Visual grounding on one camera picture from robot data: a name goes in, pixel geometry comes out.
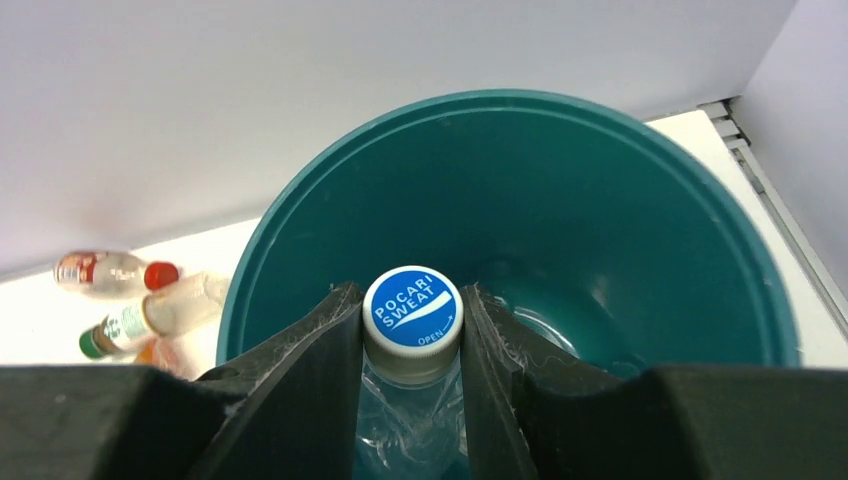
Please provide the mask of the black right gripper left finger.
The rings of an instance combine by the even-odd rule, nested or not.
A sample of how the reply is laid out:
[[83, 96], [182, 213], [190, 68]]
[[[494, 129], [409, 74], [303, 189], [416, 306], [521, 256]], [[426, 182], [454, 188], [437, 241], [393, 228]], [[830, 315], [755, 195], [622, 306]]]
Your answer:
[[349, 479], [363, 293], [345, 282], [307, 315], [196, 381], [224, 419], [190, 479]]

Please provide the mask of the clear Pocari Sweat bottle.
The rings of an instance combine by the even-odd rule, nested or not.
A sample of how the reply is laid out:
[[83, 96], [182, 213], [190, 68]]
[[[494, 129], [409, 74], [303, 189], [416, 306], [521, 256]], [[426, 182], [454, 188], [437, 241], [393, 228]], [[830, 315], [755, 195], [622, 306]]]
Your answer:
[[367, 289], [355, 445], [372, 479], [440, 479], [467, 455], [464, 304], [442, 273], [408, 265]]

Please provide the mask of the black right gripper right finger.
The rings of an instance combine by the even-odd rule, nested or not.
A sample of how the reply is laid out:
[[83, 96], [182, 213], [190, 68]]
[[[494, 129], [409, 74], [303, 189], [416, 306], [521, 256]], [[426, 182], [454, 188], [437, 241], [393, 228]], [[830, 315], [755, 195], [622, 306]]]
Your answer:
[[461, 347], [474, 479], [633, 479], [631, 442], [612, 425], [623, 385], [520, 322], [479, 285], [462, 288]]

